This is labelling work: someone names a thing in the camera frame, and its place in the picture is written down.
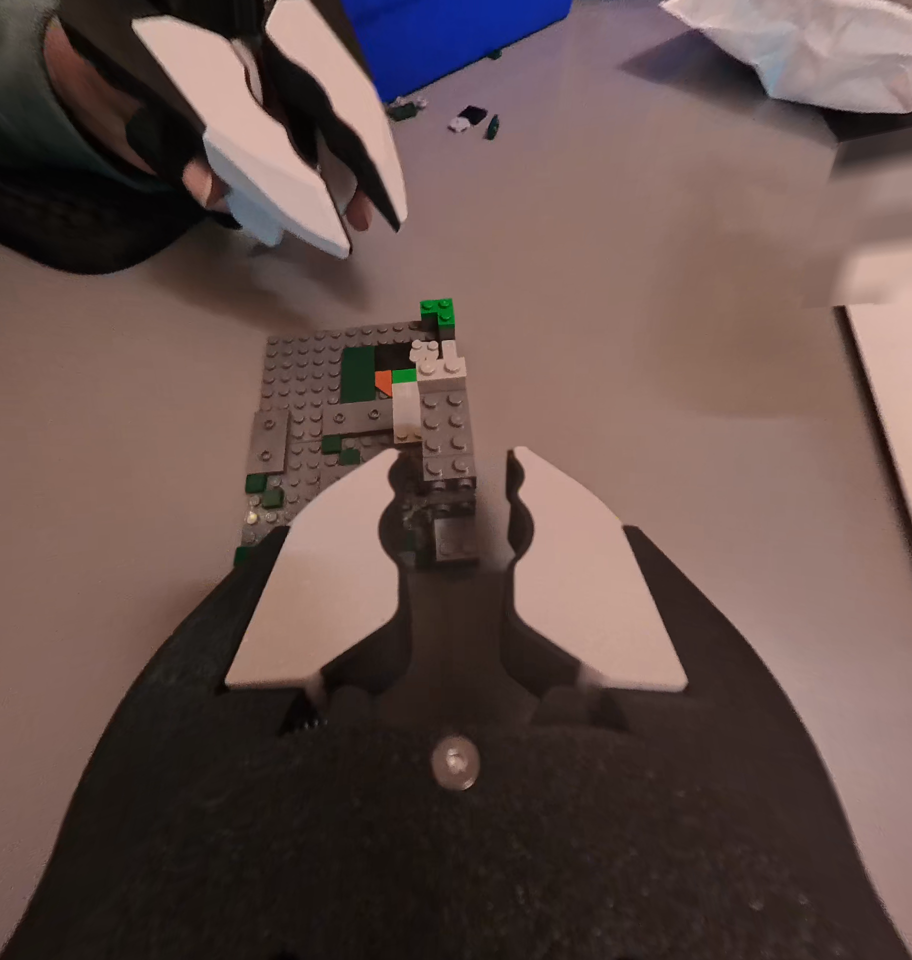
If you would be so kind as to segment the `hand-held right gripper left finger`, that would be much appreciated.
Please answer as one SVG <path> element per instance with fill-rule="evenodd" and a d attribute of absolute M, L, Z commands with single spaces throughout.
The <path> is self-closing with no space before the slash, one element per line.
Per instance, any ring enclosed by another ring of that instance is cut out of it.
<path fill-rule="evenodd" d="M 390 690 L 411 656 L 401 567 L 380 536 L 389 449 L 321 492 L 289 527 L 224 683 L 231 690 Z"/>

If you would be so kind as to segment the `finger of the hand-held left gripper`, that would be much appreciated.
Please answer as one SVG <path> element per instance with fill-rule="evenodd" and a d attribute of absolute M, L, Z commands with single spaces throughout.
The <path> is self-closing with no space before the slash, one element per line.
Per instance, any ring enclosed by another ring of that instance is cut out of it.
<path fill-rule="evenodd" d="M 314 2 L 275 2 L 263 28 L 263 71 L 299 157 L 335 206 L 360 188 L 390 227 L 407 220 L 402 165 L 389 119 L 338 4 L 334 30 Z"/>
<path fill-rule="evenodd" d="M 135 18 L 131 26 L 201 120 L 208 164 L 242 229 L 268 246 L 293 234 L 346 259 L 352 245 L 328 187 L 254 98 L 232 43 L 168 15 Z"/>

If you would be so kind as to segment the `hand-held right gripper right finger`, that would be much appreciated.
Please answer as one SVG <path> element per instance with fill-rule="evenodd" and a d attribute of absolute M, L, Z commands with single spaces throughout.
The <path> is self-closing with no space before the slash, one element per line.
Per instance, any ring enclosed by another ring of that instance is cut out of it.
<path fill-rule="evenodd" d="M 507 672 L 558 685 L 681 692 L 689 681 L 619 517 L 525 446 L 508 452 Z"/>

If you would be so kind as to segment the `grey brick model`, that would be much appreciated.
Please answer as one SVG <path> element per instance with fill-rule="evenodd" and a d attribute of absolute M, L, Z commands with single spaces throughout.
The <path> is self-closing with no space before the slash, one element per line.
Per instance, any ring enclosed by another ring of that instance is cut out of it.
<path fill-rule="evenodd" d="M 439 297 L 421 300 L 416 319 L 267 339 L 234 567 L 387 450 L 403 469 L 403 562 L 478 561 L 467 364 L 456 332 L 453 299 Z"/>

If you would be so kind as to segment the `person's left hand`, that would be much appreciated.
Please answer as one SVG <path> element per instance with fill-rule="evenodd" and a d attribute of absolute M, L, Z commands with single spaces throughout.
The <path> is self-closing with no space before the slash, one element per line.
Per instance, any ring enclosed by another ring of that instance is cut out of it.
<path fill-rule="evenodd" d="M 66 114 L 100 147 L 122 162 L 127 173 L 148 176 L 158 172 L 132 148 L 126 126 L 141 104 L 108 83 L 97 69 L 72 47 L 62 24 L 52 18 L 45 31 L 44 61 L 54 95 Z M 206 210 L 228 214 L 226 186 L 214 174 L 202 153 L 191 158 L 181 174 L 182 186 Z"/>

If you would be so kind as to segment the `blue plastic bin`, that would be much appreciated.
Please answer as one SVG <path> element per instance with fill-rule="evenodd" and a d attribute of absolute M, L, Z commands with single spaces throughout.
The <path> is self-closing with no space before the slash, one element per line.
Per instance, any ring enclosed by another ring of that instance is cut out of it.
<path fill-rule="evenodd" d="M 345 1 L 384 102 L 546 29 L 570 1 Z"/>

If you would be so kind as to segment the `black mesh seat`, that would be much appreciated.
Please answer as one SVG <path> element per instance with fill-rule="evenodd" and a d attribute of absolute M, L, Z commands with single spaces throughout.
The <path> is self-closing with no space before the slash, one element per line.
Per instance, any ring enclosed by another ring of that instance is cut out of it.
<path fill-rule="evenodd" d="M 0 245 L 69 274 L 137 266 L 207 215 L 192 198 L 143 193 L 99 174 L 0 166 Z"/>

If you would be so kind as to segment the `white wooden book stand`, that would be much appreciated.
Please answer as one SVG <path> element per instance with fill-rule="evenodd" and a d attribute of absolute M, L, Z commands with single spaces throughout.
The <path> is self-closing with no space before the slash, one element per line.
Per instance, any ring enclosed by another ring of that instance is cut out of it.
<path fill-rule="evenodd" d="M 912 301 L 839 310 L 912 529 Z"/>

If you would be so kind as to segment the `numbered white paper bag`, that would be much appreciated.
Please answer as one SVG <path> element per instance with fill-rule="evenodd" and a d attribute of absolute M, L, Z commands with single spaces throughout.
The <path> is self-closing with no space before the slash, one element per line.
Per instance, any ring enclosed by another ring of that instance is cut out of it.
<path fill-rule="evenodd" d="M 887 1 L 666 1 L 667 14 L 752 67 L 774 99 L 912 113 L 912 10 Z"/>

